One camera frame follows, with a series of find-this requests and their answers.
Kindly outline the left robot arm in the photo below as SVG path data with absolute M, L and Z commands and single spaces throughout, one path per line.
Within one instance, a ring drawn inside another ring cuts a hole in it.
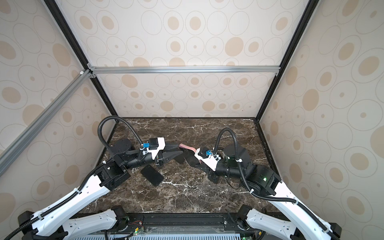
M 19 227 L 6 239 L 22 232 L 24 240 L 67 240 L 73 231 L 80 230 L 69 223 L 70 218 L 124 183 L 131 176 L 130 169 L 152 163 L 163 166 L 183 154 L 178 144 L 167 144 L 164 138 L 151 138 L 138 149 L 129 139 L 120 139 L 108 152 L 111 157 L 91 170 L 79 187 L 40 211 L 19 215 Z

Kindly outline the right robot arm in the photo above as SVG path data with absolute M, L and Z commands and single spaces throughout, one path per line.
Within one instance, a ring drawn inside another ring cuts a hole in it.
M 342 228 L 328 223 L 300 201 L 277 173 L 264 165 L 253 164 L 248 151 L 234 144 L 212 150 L 180 145 L 187 163 L 207 173 L 209 180 L 217 183 L 220 177 L 241 181 L 253 197 L 273 204 L 283 219 L 242 205 L 235 216 L 229 216 L 243 231 L 260 230 L 284 240 L 338 240 Z

